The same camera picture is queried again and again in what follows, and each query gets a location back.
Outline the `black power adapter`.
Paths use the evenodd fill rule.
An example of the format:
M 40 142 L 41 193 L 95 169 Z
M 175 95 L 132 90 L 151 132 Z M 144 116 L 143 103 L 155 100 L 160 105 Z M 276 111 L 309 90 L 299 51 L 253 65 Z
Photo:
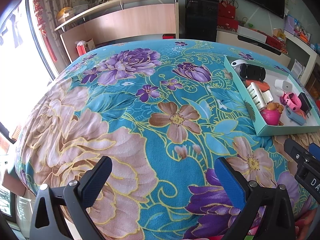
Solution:
M 308 100 L 308 97 L 306 96 L 305 93 L 301 92 L 298 95 L 299 100 L 301 101 L 301 107 L 300 109 L 305 113 L 305 115 L 308 115 L 312 109 L 311 103 Z

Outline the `pink brown toy dog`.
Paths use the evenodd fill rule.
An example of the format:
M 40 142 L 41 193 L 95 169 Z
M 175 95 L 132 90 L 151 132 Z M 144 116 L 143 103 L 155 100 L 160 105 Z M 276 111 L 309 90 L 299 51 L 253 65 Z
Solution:
M 282 126 L 283 123 L 280 121 L 280 117 L 283 111 L 283 105 L 280 105 L 277 102 L 270 102 L 267 104 L 266 109 L 260 111 L 260 114 L 268 125 Z

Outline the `floral blue tablecloth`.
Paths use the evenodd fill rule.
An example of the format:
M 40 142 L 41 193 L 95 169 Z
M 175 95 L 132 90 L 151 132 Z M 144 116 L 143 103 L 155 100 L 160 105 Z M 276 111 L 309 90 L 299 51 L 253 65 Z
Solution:
M 225 57 L 273 59 L 193 40 L 128 42 L 75 60 L 32 110 L 15 169 L 26 188 L 65 186 L 102 156 L 113 170 L 88 213 L 106 239 L 198 239 L 223 235 L 234 208 L 214 161 L 225 157 L 264 187 L 284 184 L 304 228 L 317 202 L 294 178 L 284 136 L 258 137 Z

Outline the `teal shallow cardboard tray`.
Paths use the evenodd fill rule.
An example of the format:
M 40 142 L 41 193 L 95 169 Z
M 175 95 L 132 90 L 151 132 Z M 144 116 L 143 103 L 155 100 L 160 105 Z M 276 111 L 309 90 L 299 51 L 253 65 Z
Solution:
M 257 136 L 319 131 L 317 107 L 291 74 L 229 56 L 225 57 L 224 67 L 244 101 Z

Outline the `pink smart watch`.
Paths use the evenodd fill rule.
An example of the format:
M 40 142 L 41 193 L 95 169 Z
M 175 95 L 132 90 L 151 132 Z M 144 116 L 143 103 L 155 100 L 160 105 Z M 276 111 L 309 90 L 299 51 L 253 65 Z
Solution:
M 301 102 L 300 98 L 297 96 L 297 94 L 295 94 L 293 92 L 284 93 L 280 97 L 280 102 L 283 105 L 289 107 L 294 112 L 299 111 L 302 106 L 302 102 Z

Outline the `white charger cube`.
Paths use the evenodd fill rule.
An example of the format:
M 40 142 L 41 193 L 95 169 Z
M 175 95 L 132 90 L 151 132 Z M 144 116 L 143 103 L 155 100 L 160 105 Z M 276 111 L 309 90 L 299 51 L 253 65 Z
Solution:
M 274 87 L 276 89 L 280 89 L 284 92 L 292 92 L 292 84 L 290 82 L 287 82 L 285 80 L 276 79 L 274 82 Z

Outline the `red gift bag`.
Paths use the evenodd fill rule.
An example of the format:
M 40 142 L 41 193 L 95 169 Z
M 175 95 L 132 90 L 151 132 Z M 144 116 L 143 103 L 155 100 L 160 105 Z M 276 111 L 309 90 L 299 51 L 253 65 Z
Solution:
M 86 41 L 76 41 L 75 45 L 76 45 L 76 50 L 78 52 L 79 56 L 85 55 L 87 53 L 86 51 Z

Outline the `red chinese knot decoration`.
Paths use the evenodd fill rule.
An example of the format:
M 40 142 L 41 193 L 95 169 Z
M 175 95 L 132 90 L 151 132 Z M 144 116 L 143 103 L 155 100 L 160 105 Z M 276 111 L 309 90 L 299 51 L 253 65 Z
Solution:
M 57 58 L 55 56 L 55 53 L 52 49 L 52 46 L 50 45 L 47 31 L 46 31 L 46 22 L 43 19 L 43 7 L 41 5 L 41 0 L 33 0 L 33 6 L 34 6 L 34 13 L 37 19 L 37 27 L 39 31 L 41 32 L 42 38 L 44 40 L 44 44 L 48 50 L 48 54 L 53 62 L 57 61 Z

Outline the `white round camera gadget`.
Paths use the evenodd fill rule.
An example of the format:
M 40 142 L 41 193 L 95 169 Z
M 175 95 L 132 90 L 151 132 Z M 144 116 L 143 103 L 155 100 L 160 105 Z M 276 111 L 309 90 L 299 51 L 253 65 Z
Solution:
M 238 59 L 238 60 L 234 60 L 233 62 L 231 62 L 231 66 L 233 68 L 236 68 L 237 66 L 240 66 L 241 64 L 246 64 L 247 62 L 245 60 L 241 60 L 241 59 Z

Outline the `white flat box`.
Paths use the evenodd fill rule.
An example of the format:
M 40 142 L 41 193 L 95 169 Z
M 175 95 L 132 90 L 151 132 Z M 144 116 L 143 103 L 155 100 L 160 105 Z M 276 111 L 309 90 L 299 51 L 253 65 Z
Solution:
M 266 40 L 267 40 L 266 35 L 259 33 L 255 30 L 248 29 L 246 27 L 242 27 L 240 25 L 238 26 L 237 33 L 238 33 L 238 35 L 249 37 L 251 39 L 257 40 L 262 43 L 266 43 Z

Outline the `black fridge cabinet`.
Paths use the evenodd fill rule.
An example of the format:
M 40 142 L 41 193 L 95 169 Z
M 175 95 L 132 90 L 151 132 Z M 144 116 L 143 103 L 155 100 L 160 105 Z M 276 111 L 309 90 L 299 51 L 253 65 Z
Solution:
M 218 0 L 185 0 L 180 38 L 216 42 Z

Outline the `red gift box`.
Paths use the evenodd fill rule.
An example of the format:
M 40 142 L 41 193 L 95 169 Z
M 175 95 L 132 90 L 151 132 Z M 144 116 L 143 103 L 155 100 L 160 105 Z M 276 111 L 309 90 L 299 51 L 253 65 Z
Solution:
M 237 32 L 239 23 L 231 18 L 217 17 L 217 28 Z

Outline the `beige curtain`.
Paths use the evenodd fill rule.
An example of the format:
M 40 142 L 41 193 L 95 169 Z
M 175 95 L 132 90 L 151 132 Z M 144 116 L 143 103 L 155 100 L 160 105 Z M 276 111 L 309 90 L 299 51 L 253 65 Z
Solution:
M 56 17 L 61 9 L 72 6 L 72 0 L 41 0 L 41 5 L 44 9 L 48 41 L 56 57 L 54 66 L 58 72 L 61 72 L 70 64 L 70 60 L 60 38 L 62 30 L 55 30 L 59 25 Z

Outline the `white plastic clip holder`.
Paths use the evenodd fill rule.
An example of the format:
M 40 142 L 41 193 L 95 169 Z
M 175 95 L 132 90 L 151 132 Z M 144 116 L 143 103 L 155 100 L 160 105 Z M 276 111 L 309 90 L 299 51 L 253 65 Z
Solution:
M 262 92 L 255 83 L 251 83 L 247 91 L 259 111 L 266 109 L 267 104 L 273 101 L 271 92 L 269 90 Z

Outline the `black toy car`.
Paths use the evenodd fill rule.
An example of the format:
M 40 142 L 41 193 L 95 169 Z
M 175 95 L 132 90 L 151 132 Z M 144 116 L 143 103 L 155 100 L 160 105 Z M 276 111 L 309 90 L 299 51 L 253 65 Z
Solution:
M 243 63 L 240 65 L 239 75 L 244 80 L 264 81 L 266 70 L 263 67 Z

